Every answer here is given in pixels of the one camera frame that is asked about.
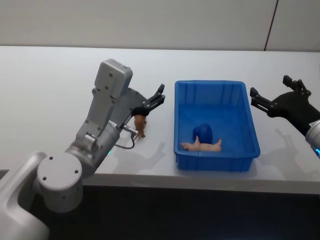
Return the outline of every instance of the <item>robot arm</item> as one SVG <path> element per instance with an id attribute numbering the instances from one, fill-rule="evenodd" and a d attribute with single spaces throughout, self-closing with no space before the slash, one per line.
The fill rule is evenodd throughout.
<path id="1" fill-rule="evenodd" d="M 284 76 L 282 83 L 293 91 L 281 94 L 270 101 L 262 97 L 255 88 L 250 89 L 251 105 L 264 111 L 269 117 L 287 119 L 310 144 L 315 153 L 320 155 L 320 112 L 308 101 L 311 92 L 302 80 L 292 81 Z"/>
<path id="2" fill-rule="evenodd" d="M 164 103 L 162 84 L 146 99 L 128 88 L 133 72 L 109 59 L 100 64 L 92 89 L 93 100 L 70 147 L 61 153 L 37 153 L 0 181 L 0 239 L 45 240 L 49 229 L 28 209 L 36 193 L 57 213 L 68 212 L 82 200 L 82 179 L 95 173 L 135 115 L 147 116 Z"/>

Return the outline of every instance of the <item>blue container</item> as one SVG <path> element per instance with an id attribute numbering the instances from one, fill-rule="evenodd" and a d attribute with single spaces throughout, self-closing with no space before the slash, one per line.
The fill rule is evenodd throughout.
<path id="1" fill-rule="evenodd" d="M 190 80 L 174 86 L 174 153 L 182 170 L 248 171 L 260 155 L 246 85 L 241 81 Z M 222 139 L 222 151 L 186 151 L 193 129 L 203 123 Z"/>

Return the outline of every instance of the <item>white table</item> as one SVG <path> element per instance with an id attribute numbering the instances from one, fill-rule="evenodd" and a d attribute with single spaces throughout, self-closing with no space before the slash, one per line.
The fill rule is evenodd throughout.
<path id="1" fill-rule="evenodd" d="M 302 79 L 320 109 L 320 53 L 0 47 L 0 170 L 32 152 L 64 151 L 91 104 L 100 62 L 131 67 L 130 87 L 148 97 L 165 84 L 165 103 L 147 118 L 146 138 L 114 148 L 87 185 L 320 194 L 320 159 L 285 119 L 251 107 L 261 155 L 249 172 L 181 171 L 175 164 L 174 83 L 237 80 L 274 99 L 289 91 L 284 75 Z M 130 144 L 121 133 L 119 143 Z"/>

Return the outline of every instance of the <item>blue ball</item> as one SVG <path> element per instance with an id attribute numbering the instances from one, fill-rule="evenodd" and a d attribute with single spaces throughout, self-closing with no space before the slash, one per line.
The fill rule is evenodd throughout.
<path id="1" fill-rule="evenodd" d="M 213 133 L 209 124 L 203 123 L 196 126 L 192 131 L 192 136 L 194 140 L 198 136 L 201 144 L 212 144 Z"/>

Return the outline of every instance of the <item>gray wall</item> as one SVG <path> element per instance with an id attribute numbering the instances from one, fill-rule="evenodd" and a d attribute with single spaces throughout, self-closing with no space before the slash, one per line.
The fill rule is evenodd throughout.
<path id="1" fill-rule="evenodd" d="M 264 50 L 277 0 L 2 0 L 0 45 Z M 279 0 L 267 50 L 319 51 L 320 0 Z"/>

